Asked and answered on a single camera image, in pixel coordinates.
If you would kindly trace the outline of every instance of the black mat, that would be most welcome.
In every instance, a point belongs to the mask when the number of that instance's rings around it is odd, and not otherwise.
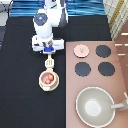
[[[100,63],[98,70],[103,76],[112,76],[115,73],[114,66],[109,62]]]
[[[85,22],[89,23],[88,18],[70,17],[66,27],[53,29],[54,37],[65,41],[111,40],[109,31],[104,31],[104,28],[109,28],[107,16],[95,17],[99,23],[93,20],[90,28]],[[97,24],[103,34],[97,32],[97,27],[94,27]],[[33,32],[32,17],[13,17],[7,21],[0,50],[0,128],[66,128],[65,50],[57,51],[53,56],[54,71],[60,77],[60,84],[53,92],[44,92],[39,87],[38,78],[45,70],[47,56],[29,50]]]
[[[111,49],[106,45],[99,45],[96,48],[96,54],[102,58],[106,58],[111,55]]]
[[[75,65],[75,72],[79,76],[88,76],[90,74],[91,68],[86,62],[79,62]]]

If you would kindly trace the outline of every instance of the cable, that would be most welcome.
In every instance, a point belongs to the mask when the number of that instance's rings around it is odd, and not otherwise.
[[[9,18],[9,11],[11,10],[10,9],[10,6],[11,6],[11,3],[13,2],[13,0],[11,0],[11,2],[9,3],[9,6],[8,6],[8,18]]]

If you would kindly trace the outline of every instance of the bowl rim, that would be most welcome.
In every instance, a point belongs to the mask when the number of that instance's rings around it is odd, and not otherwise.
[[[107,123],[105,123],[104,125],[100,125],[100,126],[89,124],[88,122],[86,122],[86,121],[81,117],[81,115],[80,115],[80,113],[79,113],[78,106],[77,106],[77,105],[78,105],[79,97],[81,96],[81,94],[82,94],[84,91],[89,90],[89,89],[98,89],[98,90],[103,91],[104,93],[106,93],[106,94],[108,95],[108,97],[111,99],[112,103],[114,104],[114,100],[113,100],[112,96],[111,96],[107,91],[105,91],[104,89],[102,89],[102,88],[100,88],[100,87],[86,87],[86,88],[84,88],[82,91],[80,91],[80,93],[78,94],[78,96],[77,96],[77,98],[76,98],[76,111],[77,111],[77,114],[78,114],[79,118],[80,118],[85,124],[87,124],[87,125],[90,126],[90,127],[94,127],[94,128],[95,128],[95,127],[98,127],[98,128],[106,127],[107,125],[109,125],[109,124],[113,121],[113,119],[114,119],[114,117],[115,117],[115,109],[113,109],[113,115],[112,115],[111,119],[110,119]]]

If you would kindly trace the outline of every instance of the pink coaster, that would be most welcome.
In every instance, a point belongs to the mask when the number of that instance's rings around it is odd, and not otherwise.
[[[75,48],[74,48],[74,54],[77,56],[77,57],[86,57],[88,54],[89,54],[89,49],[87,46],[85,45],[77,45]]]

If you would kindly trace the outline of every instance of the black circle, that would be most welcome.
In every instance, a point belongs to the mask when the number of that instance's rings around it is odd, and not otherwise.
[[[114,66],[109,62],[100,63],[98,70],[103,76],[112,76],[115,72]]]
[[[79,62],[75,65],[75,72],[79,76],[82,76],[82,77],[87,76],[89,75],[90,71],[91,71],[91,68],[89,64],[86,62]]]
[[[45,13],[37,13],[34,16],[34,22],[38,25],[38,26],[42,26],[47,22],[47,15]]]
[[[106,45],[99,45],[96,48],[96,54],[102,58],[106,58],[111,54],[111,49]]]

